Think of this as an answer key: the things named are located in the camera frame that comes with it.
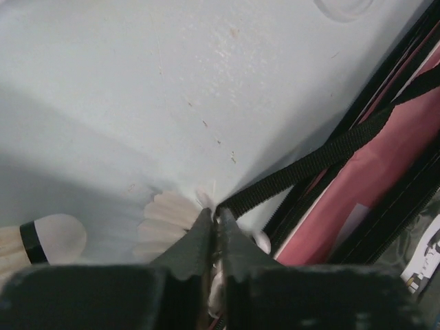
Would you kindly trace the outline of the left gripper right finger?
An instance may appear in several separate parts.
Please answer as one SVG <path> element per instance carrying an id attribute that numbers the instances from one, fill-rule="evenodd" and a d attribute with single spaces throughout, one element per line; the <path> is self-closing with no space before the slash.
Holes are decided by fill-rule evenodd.
<path id="1" fill-rule="evenodd" d="M 249 277 L 254 270 L 275 265 L 240 229 L 227 208 L 218 210 L 219 247 L 223 264 L 223 315 L 227 329 L 249 329 Z"/>

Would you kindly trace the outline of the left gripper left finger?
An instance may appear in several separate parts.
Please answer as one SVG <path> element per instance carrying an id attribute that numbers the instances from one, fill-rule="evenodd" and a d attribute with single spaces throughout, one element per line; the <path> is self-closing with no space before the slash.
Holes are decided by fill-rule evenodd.
<path id="1" fill-rule="evenodd" d="M 151 264 L 166 271 L 156 329 L 206 329 L 214 226 L 204 208 L 192 228 Z"/>

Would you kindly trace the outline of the black SPORT racket bag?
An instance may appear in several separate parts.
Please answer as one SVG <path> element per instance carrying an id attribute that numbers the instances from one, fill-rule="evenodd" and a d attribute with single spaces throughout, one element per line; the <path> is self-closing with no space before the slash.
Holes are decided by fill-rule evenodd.
<path id="1" fill-rule="evenodd" d="M 352 263 L 386 225 L 373 209 L 420 176 L 439 137 L 439 2 L 433 1 L 317 150 L 219 204 L 241 217 L 286 192 L 265 226 L 288 266 Z"/>

